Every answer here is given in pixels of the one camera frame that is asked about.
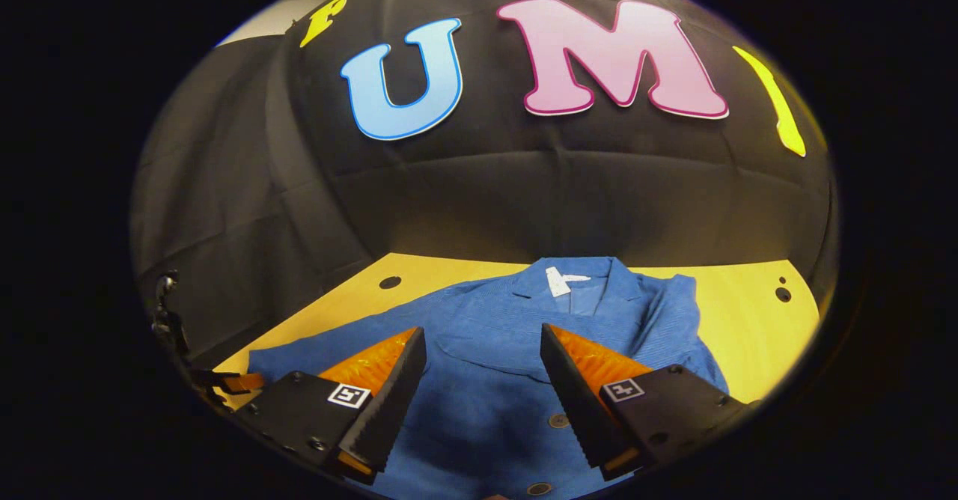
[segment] pink letter m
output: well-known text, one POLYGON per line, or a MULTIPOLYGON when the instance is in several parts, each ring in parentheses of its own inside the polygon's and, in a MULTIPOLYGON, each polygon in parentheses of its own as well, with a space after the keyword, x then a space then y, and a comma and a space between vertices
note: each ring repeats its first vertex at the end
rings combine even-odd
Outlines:
POLYGON ((525 105, 534 115, 570 115, 592 107, 595 95, 576 82, 569 56, 615 103, 629 107, 649 55, 656 70, 656 84, 649 90, 653 105, 685 117, 728 116, 728 104, 716 93, 675 13, 621 1, 611 31, 557 0, 513 2, 497 15, 514 20, 529 47, 536 88, 526 94, 525 105))

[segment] wooden table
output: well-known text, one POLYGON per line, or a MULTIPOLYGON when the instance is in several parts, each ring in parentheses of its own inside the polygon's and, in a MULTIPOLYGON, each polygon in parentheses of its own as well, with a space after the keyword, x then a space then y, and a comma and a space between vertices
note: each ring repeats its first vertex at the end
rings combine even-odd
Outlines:
MULTIPOLYGON (((521 272, 527 264, 387 254, 325 296, 263 333, 215 371, 246 373, 249 351, 269 349, 384 312, 449 285, 521 272), (389 276, 403 279, 379 288, 389 276)), ((699 337, 718 361, 732 397, 743 402, 766 397, 811 342, 819 314, 804 279, 787 260, 728 266, 629 268, 654 278, 690 275, 697 281, 701 310, 699 337), (784 287, 788 302, 776 296, 784 287)), ((239 408, 256 393, 225 395, 239 408)))

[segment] screw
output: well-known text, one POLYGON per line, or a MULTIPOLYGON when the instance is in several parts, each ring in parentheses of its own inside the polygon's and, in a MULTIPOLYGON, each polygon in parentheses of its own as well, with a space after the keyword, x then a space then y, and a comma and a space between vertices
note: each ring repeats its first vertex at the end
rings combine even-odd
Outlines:
POLYGON ((309 436, 307 443, 309 444, 309 448, 313 448, 316 451, 326 451, 326 443, 316 438, 316 436, 309 436))

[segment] blue letter u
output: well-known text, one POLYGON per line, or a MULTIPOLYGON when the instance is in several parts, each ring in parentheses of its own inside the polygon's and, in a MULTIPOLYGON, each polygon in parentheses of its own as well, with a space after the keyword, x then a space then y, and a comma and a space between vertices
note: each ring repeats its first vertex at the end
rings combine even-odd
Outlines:
POLYGON ((339 74, 349 81, 350 103, 359 131, 380 141, 420 134, 440 124, 459 103, 463 77, 459 71, 452 32, 462 23, 441 19, 406 34, 407 43, 416 43, 425 68, 425 94, 409 105, 393 105, 386 91, 382 60, 389 44, 370 47, 352 57, 339 74))

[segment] blue jacket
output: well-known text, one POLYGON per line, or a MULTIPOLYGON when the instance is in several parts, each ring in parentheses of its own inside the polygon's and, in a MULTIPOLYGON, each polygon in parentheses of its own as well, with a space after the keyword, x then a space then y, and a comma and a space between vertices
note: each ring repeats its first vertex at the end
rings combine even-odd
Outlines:
POLYGON ((427 367, 390 453, 369 489, 392 498, 479 500, 527 497, 548 483, 549 498, 574 498, 611 485, 590 469, 540 359, 542 323, 553 323, 651 368, 684 364, 725 393, 728 387, 698 337, 695 280, 650 278, 612 257, 541 258, 503 278, 469 281, 283 347, 253 350, 250 373, 275 381, 293 370, 326 368, 413 326, 422 326, 427 367), (554 296, 546 268, 568 281, 554 296))

